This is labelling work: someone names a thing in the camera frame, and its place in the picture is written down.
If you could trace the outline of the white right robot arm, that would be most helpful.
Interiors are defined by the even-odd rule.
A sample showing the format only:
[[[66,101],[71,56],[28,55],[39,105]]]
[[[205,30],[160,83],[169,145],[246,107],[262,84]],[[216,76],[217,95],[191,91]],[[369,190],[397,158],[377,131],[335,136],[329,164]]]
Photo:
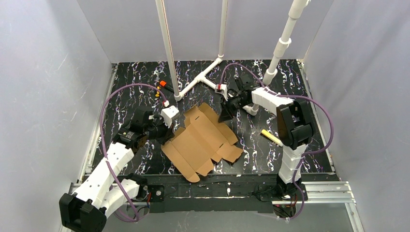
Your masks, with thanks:
[[[300,162],[315,134],[313,118],[309,110],[310,99],[305,96],[286,96],[273,92],[255,82],[235,80],[237,90],[226,85],[216,86],[215,92],[222,94],[222,112],[219,122],[231,120],[238,109],[251,103],[259,105],[277,118],[278,136],[283,144],[282,164],[279,176],[284,184],[296,183],[300,177]]]

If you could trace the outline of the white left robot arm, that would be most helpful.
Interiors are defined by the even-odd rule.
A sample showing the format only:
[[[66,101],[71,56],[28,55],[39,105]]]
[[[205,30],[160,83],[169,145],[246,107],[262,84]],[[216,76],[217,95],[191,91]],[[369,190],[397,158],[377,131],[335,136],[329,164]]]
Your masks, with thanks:
[[[174,137],[173,121],[179,115],[175,106],[160,114],[141,111],[125,123],[113,137],[104,159],[73,193],[59,200],[62,225],[74,232],[101,232],[111,214],[137,197],[147,179],[129,174],[117,187],[118,174],[148,140],[162,145]]]

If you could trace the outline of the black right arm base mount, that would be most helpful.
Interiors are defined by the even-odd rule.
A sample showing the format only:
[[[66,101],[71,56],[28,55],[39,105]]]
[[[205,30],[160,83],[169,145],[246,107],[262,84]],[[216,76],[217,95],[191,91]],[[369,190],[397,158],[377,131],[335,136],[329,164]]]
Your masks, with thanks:
[[[289,196],[290,198],[297,196],[298,200],[302,200],[302,196],[304,196],[305,201],[308,200],[308,194],[305,192],[306,186],[301,183],[301,179],[297,180],[296,184],[302,191],[300,191],[293,182],[284,184],[283,181],[279,179],[276,184],[257,185],[251,194],[262,202],[284,200],[285,196]]]

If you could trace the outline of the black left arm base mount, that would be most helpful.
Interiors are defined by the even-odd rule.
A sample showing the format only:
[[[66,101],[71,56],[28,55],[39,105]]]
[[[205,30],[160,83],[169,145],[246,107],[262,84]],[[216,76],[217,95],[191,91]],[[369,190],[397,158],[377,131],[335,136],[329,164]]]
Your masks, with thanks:
[[[139,190],[136,196],[131,197],[133,202],[163,202],[164,186],[155,184],[150,176],[129,174],[125,176],[125,179],[132,180],[139,185]]]

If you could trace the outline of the brown cardboard box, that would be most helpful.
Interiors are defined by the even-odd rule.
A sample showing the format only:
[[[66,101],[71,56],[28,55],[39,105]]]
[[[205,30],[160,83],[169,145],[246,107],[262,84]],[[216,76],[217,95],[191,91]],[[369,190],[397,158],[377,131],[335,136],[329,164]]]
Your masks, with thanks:
[[[237,135],[223,122],[207,103],[193,106],[184,113],[184,126],[162,145],[161,150],[191,183],[214,169],[221,160],[234,163],[243,153],[236,146]]]

